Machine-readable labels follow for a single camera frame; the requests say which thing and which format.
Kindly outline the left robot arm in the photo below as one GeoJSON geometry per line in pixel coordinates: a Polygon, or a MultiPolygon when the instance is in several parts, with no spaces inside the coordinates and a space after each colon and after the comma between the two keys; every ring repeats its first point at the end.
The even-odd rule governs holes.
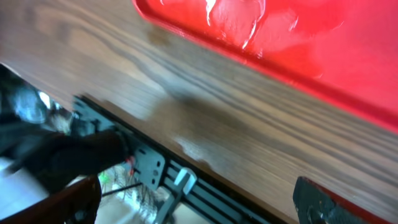
{"type": "Polygon", "coordinates": [[[49,96],[1,66],[1,157],[12,160],[54,194],[80,175],[98,175],[133,155],[116,128],[71,134],[73,115],[49,96]]]}

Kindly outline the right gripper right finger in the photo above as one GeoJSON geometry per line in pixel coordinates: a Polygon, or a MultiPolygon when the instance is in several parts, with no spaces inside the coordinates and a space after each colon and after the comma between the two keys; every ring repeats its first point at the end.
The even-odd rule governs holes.
{"type": "Polygon", "coordinates": [[[300,224],[388,224],[314,181],[298,177],[293,201],[300,224]]]}

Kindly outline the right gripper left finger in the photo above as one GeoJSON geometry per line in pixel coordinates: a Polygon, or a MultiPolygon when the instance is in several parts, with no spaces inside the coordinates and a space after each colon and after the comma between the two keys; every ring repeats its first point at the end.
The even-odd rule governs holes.
{"type": "Polygon", "coordinates": [[[100,201],[100,182],[92,175],[1,220],[1,224],[94,224],[100,201]]]}

